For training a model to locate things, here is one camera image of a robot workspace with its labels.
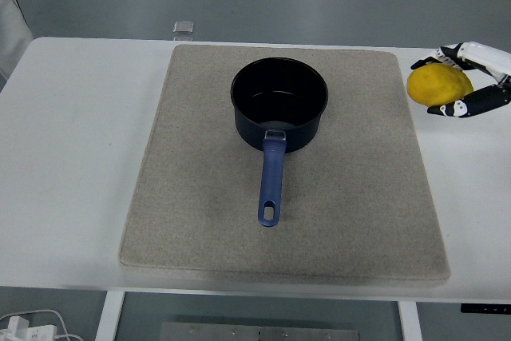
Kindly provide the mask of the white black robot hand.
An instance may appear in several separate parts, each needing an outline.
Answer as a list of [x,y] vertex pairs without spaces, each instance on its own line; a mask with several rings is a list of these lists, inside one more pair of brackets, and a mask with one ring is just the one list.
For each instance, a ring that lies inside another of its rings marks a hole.
[[[474,117],[510,103],[510,54],[477,42],[441,46],[411,66],[408,96],[445,117]],[[475,89],[465,74],[479,70],[494,79]]]

